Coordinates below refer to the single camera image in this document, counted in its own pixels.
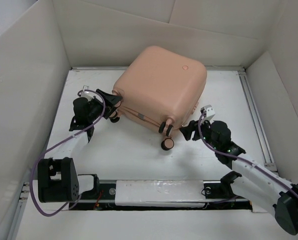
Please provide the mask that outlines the pink hard-shell suitcase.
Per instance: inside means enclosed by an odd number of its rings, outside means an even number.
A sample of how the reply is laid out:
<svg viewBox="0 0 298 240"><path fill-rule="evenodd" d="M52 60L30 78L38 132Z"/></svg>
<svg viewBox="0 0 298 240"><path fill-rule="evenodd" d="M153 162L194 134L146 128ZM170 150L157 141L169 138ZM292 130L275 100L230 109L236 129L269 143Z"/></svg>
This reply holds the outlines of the pink hard-shell suitcase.
<svg viewBox="0 0 298 240"><path fill-rule="evenodd" d="M110 120L122 115L163 136L161 148L174 147L173 133L194 113L206 85L199 61L159 46L147 47L119 77L112 93L121 96Z"/></svg>

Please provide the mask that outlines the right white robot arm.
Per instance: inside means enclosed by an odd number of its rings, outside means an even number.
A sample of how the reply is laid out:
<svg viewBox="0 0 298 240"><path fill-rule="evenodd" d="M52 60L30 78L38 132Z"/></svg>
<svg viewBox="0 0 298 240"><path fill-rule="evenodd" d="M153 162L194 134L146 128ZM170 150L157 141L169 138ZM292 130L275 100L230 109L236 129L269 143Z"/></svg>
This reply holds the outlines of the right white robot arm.
<svg viewBox="0 0 298 240"><path fill-rule="evenodd" d="M231 139L223 121L190 121L180 128L185 140L202 140L216 158L231 169L221 178L220 191L226 197L244 197L269 212L291 235L298 234L298 183L272 173L247 155Z"/></svg>

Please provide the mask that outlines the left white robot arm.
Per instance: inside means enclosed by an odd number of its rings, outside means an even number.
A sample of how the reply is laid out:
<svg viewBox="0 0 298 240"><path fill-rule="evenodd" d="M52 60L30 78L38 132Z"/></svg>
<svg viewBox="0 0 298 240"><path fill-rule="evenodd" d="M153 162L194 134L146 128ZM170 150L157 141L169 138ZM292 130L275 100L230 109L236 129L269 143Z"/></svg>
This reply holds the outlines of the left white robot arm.
<svg viewBox="0 0 298 240"><path fill-rule="evenodd" d="M74 160L90 142L94 126L102 118L114 118L122 97L99 89L90 95L90 90L78 92L73 101L74 116L70 122L71 135L55 147L54 154L41 159L37 164L38 198L43 203L72 202L83 194L95 198L100 194L96 174L78 175Z"/></svg>

